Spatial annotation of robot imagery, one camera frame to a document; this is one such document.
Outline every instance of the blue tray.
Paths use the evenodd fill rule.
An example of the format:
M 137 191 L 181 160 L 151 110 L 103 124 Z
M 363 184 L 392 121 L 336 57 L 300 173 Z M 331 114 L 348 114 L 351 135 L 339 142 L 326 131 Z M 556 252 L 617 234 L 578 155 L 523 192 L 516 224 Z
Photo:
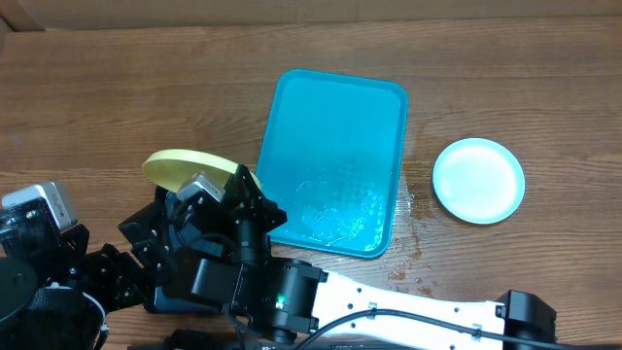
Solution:
M 376 258 L 391 242 L 408 97 L 400 86 L 292 70 L 276 87 L 257 175 L 287 211 L 272 241 Z

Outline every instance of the yellow disc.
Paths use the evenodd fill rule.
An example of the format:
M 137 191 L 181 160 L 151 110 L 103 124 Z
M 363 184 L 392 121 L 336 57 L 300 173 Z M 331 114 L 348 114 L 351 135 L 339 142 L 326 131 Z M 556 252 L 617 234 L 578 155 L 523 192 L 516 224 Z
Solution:
M 149 180 L 176 193 L 179 188 L 199 171 L 224 188 L 229 177 L 235 173 L 237 163 L 210 154 L 191 150 L 163 150 L 152 154 L 143 164 L 143 172 Z M 261 190 L 255 174 L 253 179 Z

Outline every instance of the white plate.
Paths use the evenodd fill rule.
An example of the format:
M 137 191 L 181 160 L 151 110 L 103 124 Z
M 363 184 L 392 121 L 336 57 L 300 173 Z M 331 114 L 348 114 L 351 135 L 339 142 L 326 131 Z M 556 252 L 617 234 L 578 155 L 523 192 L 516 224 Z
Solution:
M 497 142 L 480 138 L 447 147 L 436 160 L 432 183 L 447 210 L 481 225 L 509 217 L 525 194 L 525 174 L 516 157 Z

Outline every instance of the black cable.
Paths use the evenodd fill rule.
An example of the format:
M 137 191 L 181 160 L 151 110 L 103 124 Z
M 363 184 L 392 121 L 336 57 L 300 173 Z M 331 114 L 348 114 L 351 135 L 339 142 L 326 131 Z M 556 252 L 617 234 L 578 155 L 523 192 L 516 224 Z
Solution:
M 242 337 L 242 332 L 238 327 L 235 327 L 235 336 L 237 336 L 237 343 L 240 346 L 240 350 L 246 350 L 246 346 L 244 345 L 244 337 Z
M 231 252 L 236 252 L 237 251 L 237 246 L 235 245 L 235 242 L 233 242 L 233 240 L 227 236 L 225 236 L 222 233 L 201 233 L 201 235 L 199 235 L 198 237 L 195 237 L 193 240 L 191 240 L 188 243 L 188 246 L 191 247 L 192 244 L 200 241 L 200 240 L 208 240 L 208 239 L 219 239 L 223 242 L 223 244 L 225 246 L 227 246 L 227 248 L 231 251 Z
M 582 349 L 582 350 L 611 350 L 611 349 L 621 349 L 622 345 L 567 345 L 567 344 L 552 344 L 552 343 L 546 343 L 546 342 L 542 342 L 542 341 L 536 341 L 536 340 L 529 340 L 529 339 L 523 339 L 523 338 L 518 338 L 518 337 L 514 337 L 514 336 L 508 336 L 508 335 L 503 335 L 503 334 L 497 334 L 494 332 L 483 332 L 481 330 L 478 329 L 473 329 L 470 327 L 464 327 L 464 326 L 459 326 L 459 325 L 454 325 L 452 323 L 449 322 L 445 322 L 445 321 L 440 321 L 440 320 L 436 320 L 434 318 L 431 317 L 427 317 L 427 316 L 421 316 L 421 315 L 417 315 L 414 313 L 410 313 L 410 312 L 405 312 L 405 311 L 398 311 L 398 310 L 391 310 L 391 309 L 370 309 L 370 310 L 365 310 L 365 311 L 360 311 L 360 312 L 355 312 L 353 314 L 341 317 L 337 320 L 334 320 L 332 322 L 330 322 L 329 324 L 323 326 L 322 328 L 318 329 L 316 332 L 314 332 L 313 334 L 309 335 L 309 337 L 307 337 L 306 339 L 304 339 L 302 342 L 300 342 L 300 344 L 298 344 L 298 346 L 295 347 L 294 350 L 303 350 L 304 348 L 306 348 L 309 344 L 311 344 L 313 341 L 315 341 L 317 338 L 319 338 L 322 334 L 332 330 L 333 328 L 342 325 L 346 322 L 350 322 L 353 320 L 357 320 L 363 317 L 368 317 L 368 316 L 395 316 L 395 317 L 401 317 L 401 318 L 407 318 L 410 320 L 414 320 L 414 321 L 420 321 L 420 322 L 424 322 L 430 325 L 434 325 L 434 326 L 439 326 L 448 330 L 453 330 L 459 333 L 468 333 L 471 334 L 473 336 L 481 336 L 481 337 L 485 337 L 485 338 L 489 338 L 489 339 L 494 339 L 494 340 L 501 340 L 504 342 L 510 342 L 510 343 L 515 343 L 515 344 L 524 344 L 524 345 L 530 345 L 530 346 L 534 346 L 534 347 L 538 347 L 538 348 L 542 348 L 542 349 L 553 349 L 553 350 L 577 350 L 577 349 Z
M 224 309 L 225 309 L 225 316 L 226 316 L 226 318 L 229 320 L 230 323 L 233 324 L 233 326 L 235 328 L 240 329 L 240 330 L 246 332 L 246 334 L 250 334 L 250 335 L 254 335 L 254 336 L 261 336 L 261 334 L 259 332 L 255 332 L 255 331 L 251 330 L 245 324 L 241 323 L 240 320 L 236 319 L 235 316 L 229 314 L 228 313 L 229 305 L 227 305 L 227 304 L 224 305 Z
M 175 231 L 175 236 L 177 237 L 177 240 L 179 240 L 179 244 L 182 247 L 190 246 L 188 243 L 186 243 L 186 239 L 184 239 L 184 236 L 182 236 L 182 233 L 179 232 L 179 229 L 177 228 L 177 226 L 175 226 L 175 224 L 173 224 L 173 231 Z

